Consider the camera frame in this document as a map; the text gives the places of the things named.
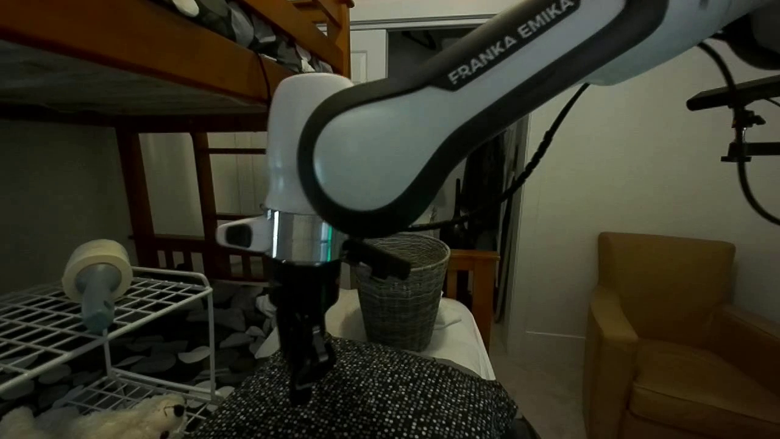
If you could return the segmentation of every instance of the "wooden bunk bed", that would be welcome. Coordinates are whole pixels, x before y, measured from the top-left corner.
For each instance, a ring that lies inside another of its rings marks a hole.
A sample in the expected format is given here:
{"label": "wooden bunk bed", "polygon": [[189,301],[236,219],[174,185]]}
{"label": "wooden bunk bed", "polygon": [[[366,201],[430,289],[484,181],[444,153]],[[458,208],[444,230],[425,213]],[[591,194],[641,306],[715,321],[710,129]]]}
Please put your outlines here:
{"label": "wooden bunk bed", "polygon": [[[350,75],[352,0],[236,0],[244,13]],[[0,118],[118,129],[136,264],[262,278],[255,256],[221,250],[208,133],[263,133],[294,72],[178,17],[156,0],[0,0]],[[194,136],[202,239],[153,231],[141,133]]]}

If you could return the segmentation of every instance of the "door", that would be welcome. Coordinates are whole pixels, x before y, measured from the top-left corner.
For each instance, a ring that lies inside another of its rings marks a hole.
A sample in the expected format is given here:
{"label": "door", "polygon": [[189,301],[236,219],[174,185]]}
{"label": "door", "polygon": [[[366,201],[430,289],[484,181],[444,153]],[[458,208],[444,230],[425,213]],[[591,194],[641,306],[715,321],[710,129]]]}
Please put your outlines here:
{"label": "door", "polygon": [[366,84],[389,75],[389,31],[352,31],[352,81]]}

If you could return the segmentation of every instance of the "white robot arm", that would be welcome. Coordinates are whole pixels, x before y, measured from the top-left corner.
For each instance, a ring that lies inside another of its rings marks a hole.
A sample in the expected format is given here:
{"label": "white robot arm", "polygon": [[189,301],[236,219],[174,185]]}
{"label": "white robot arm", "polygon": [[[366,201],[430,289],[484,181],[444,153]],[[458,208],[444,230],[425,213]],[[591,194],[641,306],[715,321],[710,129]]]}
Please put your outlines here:
{"label": "white robot arm", "polygon": [[267,217],[217,241],[269,256],[294,394],[335,355],[340,235],[409,227],[473,150],[575,84],[643,74],[773,0],[522,0],[407,78],[294,75],[269,125]]}

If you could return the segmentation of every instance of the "dish rack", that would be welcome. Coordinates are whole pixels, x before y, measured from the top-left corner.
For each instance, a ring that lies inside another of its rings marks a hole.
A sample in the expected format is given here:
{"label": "dish rack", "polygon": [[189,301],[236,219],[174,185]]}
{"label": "dish rack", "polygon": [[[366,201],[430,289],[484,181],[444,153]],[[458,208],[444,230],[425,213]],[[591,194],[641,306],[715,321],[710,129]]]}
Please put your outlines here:
{"label": "dish rack", "polygon": [[[208,386],[186,386],[118,369],[111,345],[182,307],[208,301],[210,378]],[[93,349],[105,352],[105,375],[73,388],[55,407],[80,412],[127,407],[136,400],[182,394],[189,400],[186,430],[216,411],[216,301],[202,274],[134,268],[127,296],[116,306],[116,324],[93,336],[80,322],[80,307],[57,283],[0,299],[0,396]]]}

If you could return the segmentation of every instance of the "tape roll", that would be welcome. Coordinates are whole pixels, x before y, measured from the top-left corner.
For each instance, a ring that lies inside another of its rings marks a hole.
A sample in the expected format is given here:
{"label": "tape roll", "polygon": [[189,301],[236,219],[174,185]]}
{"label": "tape roll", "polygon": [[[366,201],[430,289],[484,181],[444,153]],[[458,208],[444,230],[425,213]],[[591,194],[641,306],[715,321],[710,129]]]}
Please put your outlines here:
{"label": "tape roll", "polygon": [[80,245],[72,258],[69,267],[63,271],[63,294],[73,301],[80,303],[80,291],[78,291],[78,274],[93,267],[112,267],[119,274],[119,286],[112,294],[112,303],[119,301],[132,283],[132,267],[127,258],[127,250],[119,241],[112,239],[95,239],[95,241],[86,241]]}

